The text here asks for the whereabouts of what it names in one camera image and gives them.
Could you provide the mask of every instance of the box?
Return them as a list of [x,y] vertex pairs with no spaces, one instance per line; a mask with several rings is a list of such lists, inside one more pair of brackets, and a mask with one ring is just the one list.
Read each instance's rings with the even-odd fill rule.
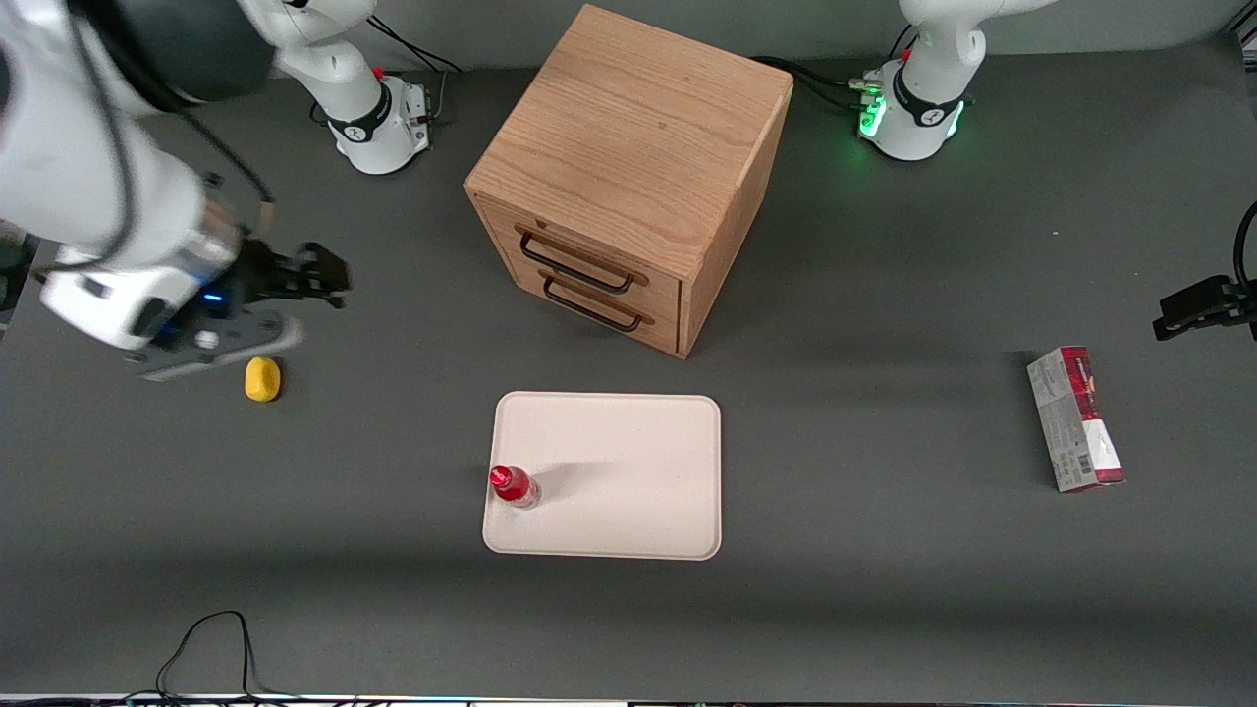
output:
[[684,359],[763,203],[792,88],[586,5],[464,187],[520,288]]
[[1124,482],[1121,462],[1096,406],[1086,346],[1057,348],[1027,370],[1057,489],[1086,491]]

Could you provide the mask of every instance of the wooden cabinet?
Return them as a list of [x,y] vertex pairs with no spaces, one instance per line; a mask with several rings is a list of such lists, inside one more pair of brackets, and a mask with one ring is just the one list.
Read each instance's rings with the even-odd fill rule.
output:
[[586,5],[464,186],[519,287],[684,359],[763,203],[792,87]]

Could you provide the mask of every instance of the green led light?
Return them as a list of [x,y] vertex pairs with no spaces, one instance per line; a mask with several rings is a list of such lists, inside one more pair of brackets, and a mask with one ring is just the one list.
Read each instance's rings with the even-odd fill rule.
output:
[[955,117],[952,118],[952,127],[947,128],[948,137],[955,135],[955,128],[960,126],[960,113],[963,112],[964,112],[964,101],[960,101],[960,104],[955,107]]
[[865,137],[872,137],[877,135],[877,128],[881,127],[881,118],[886,114],[886,99],[877,97],[871,106],[865,108],[865,114],[860,118],[860,132]]

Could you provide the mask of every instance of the red and white box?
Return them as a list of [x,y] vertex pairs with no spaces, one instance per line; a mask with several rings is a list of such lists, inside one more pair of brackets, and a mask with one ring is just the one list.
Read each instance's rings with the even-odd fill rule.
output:
[[1027,366],[1052,454],[1056,488],[1086,491],[1126,481],[1096,406],[1086,346],[1062,346]]

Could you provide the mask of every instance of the wall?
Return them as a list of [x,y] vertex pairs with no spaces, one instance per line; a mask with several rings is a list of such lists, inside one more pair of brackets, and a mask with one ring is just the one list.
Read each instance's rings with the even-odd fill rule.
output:
[[[380,0],[410,42],[466,67],[541,65],[582,0]],[[894,0],[598,0],[598,5],[739,54],[867,57],[904,26]],[[987,23],[997,54],[1159,49],[1208,36],[1244,0],[1060,0]],[[349,39],[387,68],[414,62],[367,26]]]

